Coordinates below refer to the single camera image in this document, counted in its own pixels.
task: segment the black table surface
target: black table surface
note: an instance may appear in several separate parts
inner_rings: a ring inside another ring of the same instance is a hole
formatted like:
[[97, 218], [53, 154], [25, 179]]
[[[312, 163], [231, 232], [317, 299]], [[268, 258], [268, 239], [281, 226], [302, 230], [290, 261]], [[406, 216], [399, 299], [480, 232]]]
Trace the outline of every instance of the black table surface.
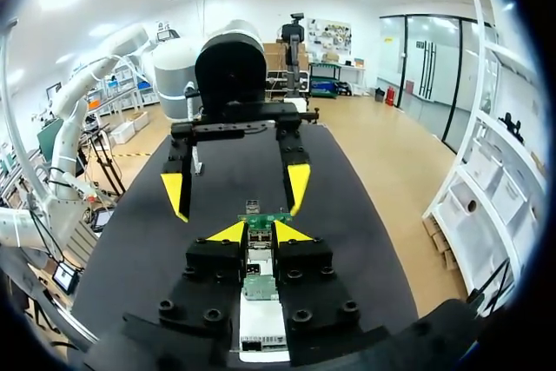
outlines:
[[[101, 337], [125, 312], [158, 321], [164, 299], [185, 267], [185, 252], [199, 236], [237, 222], [245, 201], [262, 213], [285, 208], [281, 159], [274, 131], [241, 140], [204, 142], [204, 175], [194, 177], [190, 222], [175, 217], [160, 173], [169, 137], [122, 197], [89, 259], [73, 315]], [[328, 129], [301, 126], [311, 177], [292, 226], [324, 238], [333, 266], [361, 311], [361, 327], [391, 333], [417, 320], [417, 310], [394, 247], [359, 177]]]

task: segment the white shelf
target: white shelf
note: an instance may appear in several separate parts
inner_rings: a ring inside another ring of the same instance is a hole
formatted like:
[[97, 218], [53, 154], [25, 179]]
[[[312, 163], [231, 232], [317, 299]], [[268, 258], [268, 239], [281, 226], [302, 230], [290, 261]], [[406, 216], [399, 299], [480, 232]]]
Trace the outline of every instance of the white shelf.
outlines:
[[485, 46], [494, 53], [504, 67], [524, 77], [530, 84], [538, 83], [539, 77], [532, 63], [527, 62], [521, 56], [497, 43], [486, 41]]
[[433, 210], [434, 219], [442, 229], [442, 233], [446, 237], [446, 240], [450, 244], [450, 249], [453, 252], [453, 256], [455, 256], [456, 261], [458, 262], [458, 266], [460, 267], [461, 276], [463, 277], [463, 282], [466, 284], [467, 293], [471, 294], [471, 291], [474, 288], [480, 288], [480, 286], [476, 287], [473, 281], [473, 275], [471, 266], [469, 265], [468, 259], [465, 256], [466, 250], [463, 242], [461, 239], [455, 234], [447, 225], [447, 223], [442, 219], [440, 215], [439, 206], [434, 208]]
[[506, 125], [502, 124], [498, 120], [489, 116], [482, 110], [477, 111], [477, 117], [484, 122], [488, 128], [492, 129], [498, 136], [500, 136], [518, 155], [518, 157], [524, 162], [527, 168], [533, 173], [535, 180], [540, 185], [542, 190], [546, 192], [546, 178], [540, 173], [537, 168], [537, 164], [531, 157], [531, 154], [526, 150], [521, 142], [517, 140], [507, 129]]
[[517, 251], [515, 250], [515, 247], [513, 246], [513, 240], [507, 231], [506, 225], [500, 218], [500, 215], [494, 208], [488, 196], [479, 187], [479, 184], [477, 184], [475, 180], [465, 171], [463, 166], [459, 166], [456, 169], [456, 174], [467, 184], [467, 186], [469, 186], [471, 191], [473, 191], [473, 194], [477, 197], [477, 200], [479, 200], [483, 209], [486, 211], [486, 214], [496, 228], [496, 231], [498, 232], [498, 235], [502, 240], [502, 244], [504, 245], [504, 249], [506, 250], [507, 256], [510, 259], [513, 279], [517, 281], [520, 278], [521, 274], [520, 259], [518, 257]]

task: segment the screw hole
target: screw hole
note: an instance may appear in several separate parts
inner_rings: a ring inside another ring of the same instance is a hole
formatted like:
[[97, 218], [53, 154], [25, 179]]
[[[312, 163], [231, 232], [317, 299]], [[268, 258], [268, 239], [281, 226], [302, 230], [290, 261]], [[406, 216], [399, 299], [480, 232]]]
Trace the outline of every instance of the screw hole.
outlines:
[[301, 310], [297, 310], [294, 313], [294, 321], [297, 323], [306, 323], [308, 321], [311, 320], [311, 318], [313, 317], [313, 314], [306, 309], [301, 309]]

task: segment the cardboard box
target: cardboard box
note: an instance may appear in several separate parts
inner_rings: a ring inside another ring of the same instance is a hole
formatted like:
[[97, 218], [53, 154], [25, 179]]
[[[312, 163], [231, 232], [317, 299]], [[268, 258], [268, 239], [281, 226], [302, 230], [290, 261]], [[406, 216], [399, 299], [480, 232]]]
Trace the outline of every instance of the cardboard box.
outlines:
[[[267, 71], [287, 70], [286, 57], [283, 54], [265, 54]], [[309, 57], [307, 54], [299, 55], [299, 70], [309, 70]]]
[[446, 267], [448, 271], [458, 269], [458, 263], [455, 261], [455, 256], [453, 256], [451, 249], [444, 253], [444, 267]]
[[434, 234], [433, 242], [434, 246], [441, 254], [450, 249], [450, 246], [448, 245], [448, 242], [442, 233]]
[[436, 223], [436, 220], [432, 215], [423, 220], [423, 225], [425, 226], [429, 236], [433, 236], [434, 234], [441, 232], [440, 226], [438, 226], [438, 223]]
[[[286, 44], [285, 43], [264, 43], [264, 53], [266, 54], [286, 54]], [[307, 54], [305, 49], [305, 44], [300, 43], [299, 54]]]
[[323, 63], [338, 63], [340, 61], [340, 56], [335, 52], [325, 52], [322, 54]]

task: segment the green circuit board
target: green circuit board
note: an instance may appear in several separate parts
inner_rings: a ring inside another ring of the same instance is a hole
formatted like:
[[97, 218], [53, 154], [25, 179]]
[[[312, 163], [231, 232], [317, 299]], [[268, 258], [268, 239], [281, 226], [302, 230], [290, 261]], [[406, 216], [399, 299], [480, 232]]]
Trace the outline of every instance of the green circuit board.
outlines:
[[280, 221], [283, 223], [291, 222], [292, 216], [289, 213], [271, 213], [267, 215], [238, 215], [240, 221], [245, 221], [252, 230], [270, 230], [272, 222]]

